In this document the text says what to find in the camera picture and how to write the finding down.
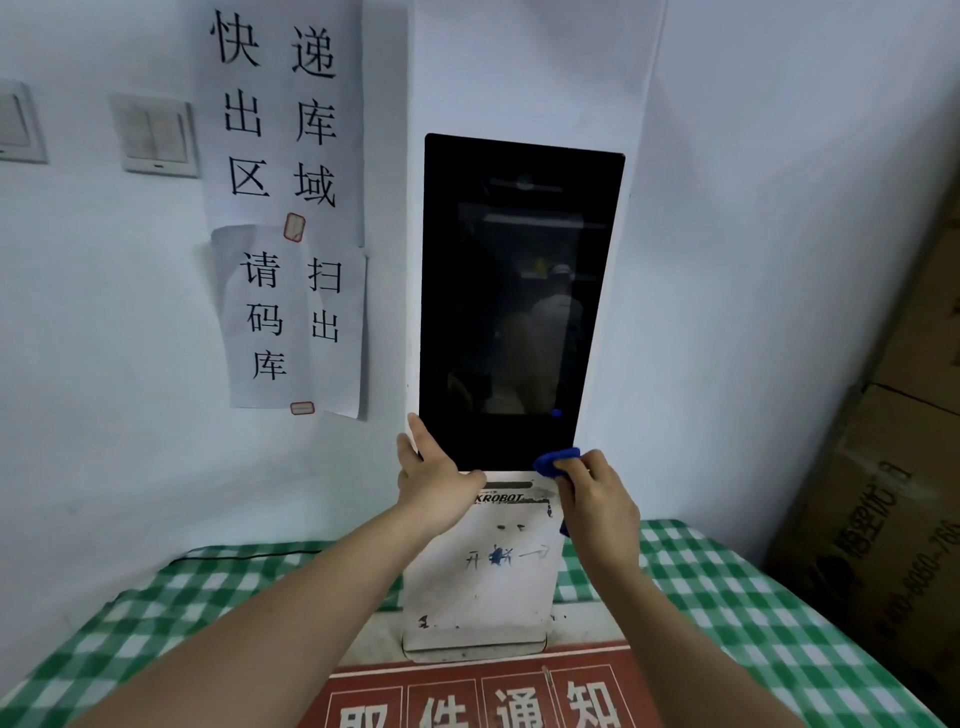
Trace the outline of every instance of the brown cardboard box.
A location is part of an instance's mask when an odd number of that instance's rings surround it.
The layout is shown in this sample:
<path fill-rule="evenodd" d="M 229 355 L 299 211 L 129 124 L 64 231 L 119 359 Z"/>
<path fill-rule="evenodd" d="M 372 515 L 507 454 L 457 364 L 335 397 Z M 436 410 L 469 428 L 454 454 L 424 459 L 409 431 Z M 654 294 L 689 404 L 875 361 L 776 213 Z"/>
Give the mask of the brown cardboard box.
<path fill-rule="evenodd" d="M 960 416 L 871 386 L 767 570 L 960 725 Z"/>
<path fill-rule="evenodd" d="M 871 380 L 960 414 L 960 230 L 931 251 Z"/>

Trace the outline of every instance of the forearm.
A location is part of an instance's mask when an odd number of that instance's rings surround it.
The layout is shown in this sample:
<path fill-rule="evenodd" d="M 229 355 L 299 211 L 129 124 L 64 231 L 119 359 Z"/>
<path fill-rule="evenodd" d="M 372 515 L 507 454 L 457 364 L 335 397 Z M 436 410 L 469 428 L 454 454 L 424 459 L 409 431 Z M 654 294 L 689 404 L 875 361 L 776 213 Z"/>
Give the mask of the forearm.
<path fill-rule="evenodd" d="M 630 643 L 668 728 L 802 726 L 639 569 L 594 581 Z"/>
<path fill-rule="evenodd" d="M 411 514 L 381 514 L 161 657 L 77 725 L 296 725 L 428 541 Z"/>

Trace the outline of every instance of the gingham pattern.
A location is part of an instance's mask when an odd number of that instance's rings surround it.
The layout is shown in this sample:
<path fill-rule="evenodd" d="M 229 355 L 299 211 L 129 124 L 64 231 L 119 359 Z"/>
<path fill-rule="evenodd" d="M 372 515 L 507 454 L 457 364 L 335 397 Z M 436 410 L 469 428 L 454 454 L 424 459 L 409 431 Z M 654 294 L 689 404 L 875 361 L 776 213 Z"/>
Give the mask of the gingham pattern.
<path fill-rule="evenodd" d="M 812 726 L 942 726 L 836 628 L 742 558 L 679 521 L 643 525 L 641 564 L 755 679 Z M 0 728 L 62 726 L 323 542 L 210 546 L 120 594 L 0 701 Z M 397 609 L 400 581 L 381 609 Z M 558 603 L 596 598 L 564 546 Z"/>

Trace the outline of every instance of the light switch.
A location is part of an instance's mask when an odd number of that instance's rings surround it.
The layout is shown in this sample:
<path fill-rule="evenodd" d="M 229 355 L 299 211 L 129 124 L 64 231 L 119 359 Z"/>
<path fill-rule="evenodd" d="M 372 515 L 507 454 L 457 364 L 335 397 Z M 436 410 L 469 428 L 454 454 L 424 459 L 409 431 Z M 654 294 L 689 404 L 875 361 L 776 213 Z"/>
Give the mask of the light switch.
<path fill-rule="evenodd" d="M 11 93 L 0 95 L 0 144 L 29 147 L 30 135 L 23 121 L 20 102 Z"/>
<path fill-rule="evenodd" d="M 30 93 L 24 84 L 9 79 L 0 79 L 0 160 L 3 159 L 47 160 Z"/>
<path fill-rule="evenodd" d="M 189 107 L 183 101 L 110 94 L 113 123 L 128 172 L 196 177 Z"/>

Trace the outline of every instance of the blue ink scribble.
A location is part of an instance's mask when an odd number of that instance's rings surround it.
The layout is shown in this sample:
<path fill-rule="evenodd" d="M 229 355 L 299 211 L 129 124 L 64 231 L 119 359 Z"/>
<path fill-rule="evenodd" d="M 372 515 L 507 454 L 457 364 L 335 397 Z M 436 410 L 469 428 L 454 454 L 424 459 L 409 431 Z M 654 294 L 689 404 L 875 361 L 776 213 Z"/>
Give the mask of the blue ink scribble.
<path fill-rule="evenodd" d="M 512 548 L 501 548 L 497 544 L 493 545 L 493 551 L 490 553 L 490 563 L 496 567 L 503 566 L 503 562 L 510 564 L 513 561 L 513 556 L 511 554 L 514 552 Z"/>

